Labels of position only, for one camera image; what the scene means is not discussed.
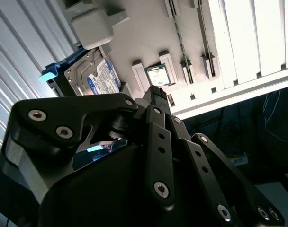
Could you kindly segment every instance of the metal screw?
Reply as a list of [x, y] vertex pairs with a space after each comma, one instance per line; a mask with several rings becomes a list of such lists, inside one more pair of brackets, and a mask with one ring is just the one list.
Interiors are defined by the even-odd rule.
[[175, 121], [176, 123], [178, 123], [178, 124], [182, 124], [182, 121], [181, 121], [179, 118], [177, 118], [177, 117], [174, 118], [174, 121]]
[[162, 183], [162, 182], [156, 182], [154, 183], [154, 189], [155, 191], [162, 197], [162, 198], [167, 198], [168, 195], [169, 195], [169, 191], [168, 191], [168, 188], [167, 186]]
[[221, 204], [219, 204], [217, 208], [218, 208], [218, 212], [222, 216], [222, 218], [225, 221], [229, 222], [231, 220], [231, 216], [230, 216], [228, 209]]
[[158, 114], [160, 114], [160, 113], [161, 113], [161, 110], [159, 110], [159, 109], [158, 109], [158, 108], [156, 108], [156, 107], [155, 107], [153, 110], [154, 110], [155, 112], [157, 112]]
[[269, 212], [271, 213], [271, 215], [272, 215], [277, 221], [280, 220], [280, 218], [279, 218], [279, 216], [277, 215], [277, 213], [276, 213], [271, 207], [269, 208]]
[[46, 120], [46, 114], [41, 110], [31, 110], [28, 112], [28, 116], [30, 119], [37, 122]]
[[265, 210], [263, 210], [261, 207], [258, 207], [258, 211], [265, 220], [269, 220], [268, 214], [265, 212]]
[[125, 102], [126, 102], [127, 105], [133, 105], [133, 102], [130, 101], [129, 99], [126, 99]]
[[201, 140], [203, 140], [205, 143], [208, 142], [208, 140], [204, 136], [201, 136]]
[[70, 128], [67, 128], [65, 126], [60, 126], [58, 127], [55, 132], [58, 134], [58, 136], [64, 138], [64, 139], [69, 139], [70, 137], [73, 136], [73, 132]]

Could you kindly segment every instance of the hard drive label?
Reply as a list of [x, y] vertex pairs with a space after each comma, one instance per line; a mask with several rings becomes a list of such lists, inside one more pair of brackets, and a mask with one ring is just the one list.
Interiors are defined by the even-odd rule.
[[119, 93], [121, 88], [116, 71], [105, 59], [97, 66], [97, 75], [90, 74], [87, 82], [95, 95]]

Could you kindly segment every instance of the robotic hand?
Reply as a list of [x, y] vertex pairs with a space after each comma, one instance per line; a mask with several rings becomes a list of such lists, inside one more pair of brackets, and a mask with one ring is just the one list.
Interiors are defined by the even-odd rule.
[[[1, 166], [40, 203], [38, 226], [284, 226], [207, 136], [188, 135], [162, 89], [137, 102], [110, 94], [12, 107]], [[118, 138], [127, 145], [73, 171], [76, 152]]]

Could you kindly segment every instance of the hard drive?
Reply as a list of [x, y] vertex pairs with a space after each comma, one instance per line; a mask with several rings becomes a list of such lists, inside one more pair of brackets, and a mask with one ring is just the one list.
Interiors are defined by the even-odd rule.
[[78, 96], [119, 93], [121, 89], [110, 59], [103, 58], [98, 48], [81, 57], [64, 75]]

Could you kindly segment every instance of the white label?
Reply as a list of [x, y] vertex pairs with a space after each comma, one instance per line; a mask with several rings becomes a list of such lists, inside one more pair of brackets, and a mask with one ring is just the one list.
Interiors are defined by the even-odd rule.
[[112, 94], [119, 93], [120, 90], [116, 84], [116, 75], [114, 75], [113, 69], [110, 69], [103, 60], [97, 66], [97, 76], [93, 74], [88, 76], [88, 84], [94, 94]]

